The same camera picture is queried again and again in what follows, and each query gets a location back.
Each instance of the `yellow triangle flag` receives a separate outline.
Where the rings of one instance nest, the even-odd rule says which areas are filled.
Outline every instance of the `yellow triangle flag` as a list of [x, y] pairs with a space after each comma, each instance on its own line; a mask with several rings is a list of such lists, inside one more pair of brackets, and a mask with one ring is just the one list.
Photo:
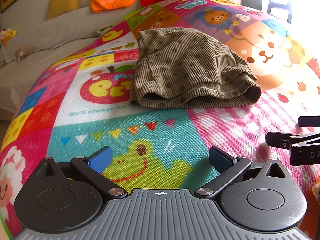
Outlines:
[[104, 135], [104, 132], [94, 132], [92, 134], [92, 136], [97, 140], [100, 141], [100, 139], [102, 138], [102, 135]]
[[127, 127], [127, 129], [129, 130], [129, 132], [132, 133], [133, 135], [136, 135], [136, 134], [137, 134], [139, 128], [140, 128], [140, 125]]
[[121, 133], [122, 129], [116, 129], [116, 130], [112, 130], [112, 131], [109, 131], [109, 133], [114, 137], [114, 138], [118, 138], [120, 133]]

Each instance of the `white triangle flag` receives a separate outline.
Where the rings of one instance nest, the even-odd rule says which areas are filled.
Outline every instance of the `white triangle flag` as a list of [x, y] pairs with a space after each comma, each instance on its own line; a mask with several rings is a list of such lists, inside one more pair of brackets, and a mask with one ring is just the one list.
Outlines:
[[80, 144], [82, 144], [83, 143], [83, 141], [84, 141], [84, 139], [86, 139], [87, 138], [87, 134], [84, 134], [84, 135], [77, 135], [76, 136], [76, 139], [78, 140], [78, 142], [80, 143]]

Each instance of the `brown corduroy garment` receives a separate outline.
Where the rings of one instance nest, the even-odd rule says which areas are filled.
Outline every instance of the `brown corduroy garment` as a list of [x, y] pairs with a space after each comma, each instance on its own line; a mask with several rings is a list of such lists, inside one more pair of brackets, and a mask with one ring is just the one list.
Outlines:
[[130, 102], [150, 108], [252, 105], [261, 87], [248, 64], [215, 38], [190, 28], [140, 31]]

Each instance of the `cartoon mat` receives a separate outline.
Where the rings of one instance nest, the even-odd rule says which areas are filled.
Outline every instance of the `cartoon mat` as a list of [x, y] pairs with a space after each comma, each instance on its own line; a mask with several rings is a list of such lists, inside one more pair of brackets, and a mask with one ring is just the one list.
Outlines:
[[[261, 99], [253, 106], [225, 109], [152, 110], [128, 103], [137, 34], [162, 27], [198, 29], [247, 62]], [[254, 162], [279, 158], [304, 194], [320, 175], [318, 165], [290, 166], [288, 151], [269, 148], [269, 131], [307, 133], [300, 115], [317, 115], [320, 66], [271, 15], [228, 0], [167, 0], [127, 15], [81, 51], [50, 66], [21, 103], [0, 153], [0, 211], [9, 237], [21, 226], [15, 197], [38, 162], [66, 162], [113, 149], [102, 174], [126, 188], [189, 188], [218, 176], [208, 161], [212, 145]], [[318, 223], [319, 213], [306, 217]], [[302, 230], [315, 237], [304, 223]]]

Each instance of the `frog mouth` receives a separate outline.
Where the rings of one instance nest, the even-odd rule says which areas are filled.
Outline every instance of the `frog mouth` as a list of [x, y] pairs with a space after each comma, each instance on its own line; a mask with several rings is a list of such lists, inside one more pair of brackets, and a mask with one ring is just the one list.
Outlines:
[[142, 159], [143, 159], [143, 168], [142, 168], [140, 171], [138, 171], [137, 173], [135, 173], [135, 174], [133, 174], [133, 175], [130, 175], [130, 176], [128, 176], [128, 177], [125, 177], [125, 178], [121, 178], [121, 179], [109, 179], [109, 180], [116, 183], [116, 182], [127, 181], [127, 180], [129, 180], [129, 179], [133, 179], [133, 178], [135, 178], [135, 177], [140, 176], [142, 173], [145, 172], [145, 170], [146, 170], [146, 168], [147, 168], [147, 164], [148, 164], [148, 163], [147, 163], [147, 159], [146, 159], [145, 157], [143, 157]]

